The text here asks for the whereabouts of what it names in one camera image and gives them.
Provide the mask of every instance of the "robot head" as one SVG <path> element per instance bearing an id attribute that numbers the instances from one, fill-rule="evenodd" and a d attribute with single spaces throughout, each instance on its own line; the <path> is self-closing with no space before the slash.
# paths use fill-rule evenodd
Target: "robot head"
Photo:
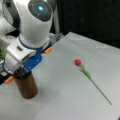
<path id="1" fill-rule="evenodd" d="M 20 30 L 20 41 L 29 48 L 42 47 L 52 24 L 52 9 L 43 0 L 4 0 L 7 21 Z"/>

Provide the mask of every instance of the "white table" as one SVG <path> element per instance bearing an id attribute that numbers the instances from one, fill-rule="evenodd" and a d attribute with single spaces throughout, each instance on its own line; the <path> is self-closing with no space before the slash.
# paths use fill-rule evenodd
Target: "white table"
<path id="1" fill-rule="evenodd" d="M 74 65 L 80 58 L 106 101 Z M 69 33 L 53 46 L 34 70 L 39 93 L 21 97 L 14 82 L 0 87 L 0 120 L 118 120 L 120 117 L 120 50 Z"/>

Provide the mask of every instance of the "robot eye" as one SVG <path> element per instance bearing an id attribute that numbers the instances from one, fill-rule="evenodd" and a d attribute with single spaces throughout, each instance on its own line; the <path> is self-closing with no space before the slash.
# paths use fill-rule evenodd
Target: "robot eye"
<path id="1" fill-rule="evenodd" d="M 39 6 L 38 9 L 39 9 L 40 11 L 43 11 L 43 10 L 44 10 L 44 8 L 43 8 L 42 6 Z"/>

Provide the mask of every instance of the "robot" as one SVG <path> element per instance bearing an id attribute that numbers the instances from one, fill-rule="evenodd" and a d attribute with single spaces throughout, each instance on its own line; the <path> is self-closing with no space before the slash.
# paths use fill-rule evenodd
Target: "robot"
<path id="1" fill-rule="evenodd" d="M 3 0 L 1 5 L 0 36 L 20 31 L 6 49 L 4 68 L 14 73 L 22 66 L 30 72 L 42 61 L 40 53 L 50 42 L 52 8 L 43 0 Z"/>

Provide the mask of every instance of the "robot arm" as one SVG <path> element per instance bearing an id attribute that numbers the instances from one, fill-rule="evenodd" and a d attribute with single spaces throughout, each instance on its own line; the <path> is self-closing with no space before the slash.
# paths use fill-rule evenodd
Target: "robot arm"
<path id="1" fill-rule="evenodd" d="M 7 47 L 5 66 L 14 72 L 24 65 L 30 71 L 41 60 L 37 53 L 49 44 L 52 9 L 43 0 L 4 0 L 2 8 L 6 20 L 20 30 L 17 39 Z M 35 63 L 31 68 L 30 61 Z"/>

